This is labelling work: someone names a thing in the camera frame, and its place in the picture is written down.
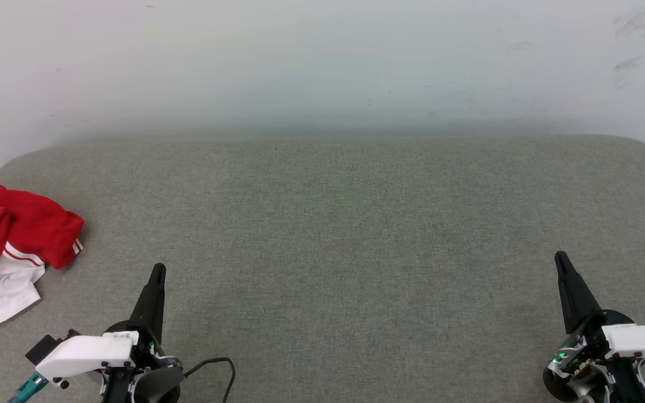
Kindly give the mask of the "red and white basketball jersey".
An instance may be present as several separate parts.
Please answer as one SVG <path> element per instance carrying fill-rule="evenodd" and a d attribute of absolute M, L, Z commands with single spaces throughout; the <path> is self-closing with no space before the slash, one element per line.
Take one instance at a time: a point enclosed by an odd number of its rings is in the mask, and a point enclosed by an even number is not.
<path fill-rule="evenodd" d="M 39 302 L 47 269 L 73 263 L 84 225 L 54 200 L 0 185 L 0 324 Z"/>

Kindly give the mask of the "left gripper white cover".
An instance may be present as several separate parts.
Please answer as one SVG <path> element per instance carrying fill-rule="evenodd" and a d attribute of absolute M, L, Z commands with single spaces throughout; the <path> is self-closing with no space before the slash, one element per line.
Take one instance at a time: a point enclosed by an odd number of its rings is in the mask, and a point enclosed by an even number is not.
<path fill-rule="evenodd" d="M 103 388 L 179 387 L 181 360 L 166 355 L 159 344 L 163 341 L 165 280 L 166 266 L 156 263 L 130 321 L 111 326 L 101 336 L 79 335 L 62 342 L 36 365 L 36 371 L 54 383 L 96 372 Z"/>

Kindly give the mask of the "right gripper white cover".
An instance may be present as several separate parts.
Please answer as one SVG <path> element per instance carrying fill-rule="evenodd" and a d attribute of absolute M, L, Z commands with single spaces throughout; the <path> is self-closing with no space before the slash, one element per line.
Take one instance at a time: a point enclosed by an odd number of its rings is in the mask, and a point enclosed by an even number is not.
<path fill-rule="evenodd" d="M 645 325 L 601 311 L 564 251 L 555 253 L 567 339 L 544 369 L 544 386 L 564 403 L 645 403 Z"/>

